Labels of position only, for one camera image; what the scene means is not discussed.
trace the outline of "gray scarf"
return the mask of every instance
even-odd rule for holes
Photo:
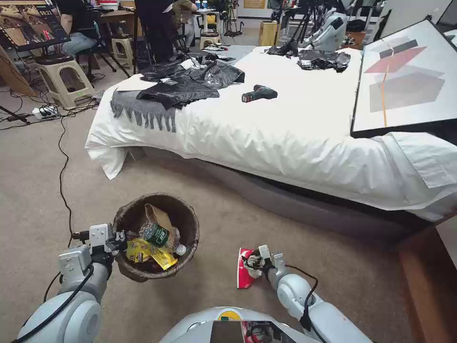
[[[154,118],[157,120],[159,130],[163,130],[162,118],[165,118],[165,126],[168,132],[176,132],[174,107],[165,110],[160,102],[137,99],[139,91],[114,91],[111,99],[111,109],[114,118],[119,118],[125,112],[127,118],[132,122],[132,114],[138,126],[148,126],[154,129]]]

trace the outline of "power strip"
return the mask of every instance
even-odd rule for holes
[[[58,117],[58,111],[57,107],[53,105],[49,106],[44,106],[44,107],[36,107],[33,109],[32,114],[38,119],[38,120],[48,120],[48,119],[53,119]]]

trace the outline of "gray carpet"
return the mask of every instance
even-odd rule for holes
[[[123,77],[104,71],[107,77],[97,82],[98,89]],[[0,103],[18,105],[8,93],[0,93]],[[33,107],[24,100],[23,111]],[[120,275],[114,265],[97,342],[158,342],[185,315],[221,305],[265,312],[297,328],[264,279],[248,290],[236,289],[239,247],[261,244],[283,251],[287,263],[316,275],[318,294],[373,340],[413,342],[394,248],[276,216],[177,161],[127,161],[122,173],[109,181],[84,150],[93,116],[94,111],[87,111],[64,121],[68,132],[63,148],[70,161],[63,189],[75,231],[112,221],[120,206],[149,192],[182,197],[195,208],[200,222],[196,255],[176,277],[139,284]],[[57,272],[57,256],[69,239],[68,212],[59,195],[58,177],[65,161],[57,148],[61,132],[57,121],[0,131],[2,342],[14,339],[41,304]]]

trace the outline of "screen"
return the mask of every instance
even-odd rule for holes
[[[210,343],[295,343],[272,322],[214,321]]]
[[[70,40],[44,1],[0,1],[0,30],[17,51]]]

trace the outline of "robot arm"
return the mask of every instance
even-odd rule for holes
[[[244,260],[244,265],[254,278],[259,277],[259,271],[265,274],[279,302],[300,321],[305,334],[326,343],[371,343],[339,309],[314,292],[317,283],[312,288],[287,269],[281,252],[270,253],[268,246],[262,245]]]
[[[86,244],[59,255],[61,288],[42,304],[21,328],[14,342],[91,343],[99,330],[101,299],[111,275],[123,233],[110,224],[91,226],[72,236]]]
[[[348,17],[344,13],[331,12],[324,24],[306,42],[314,49],[335,52],[344,40]]]

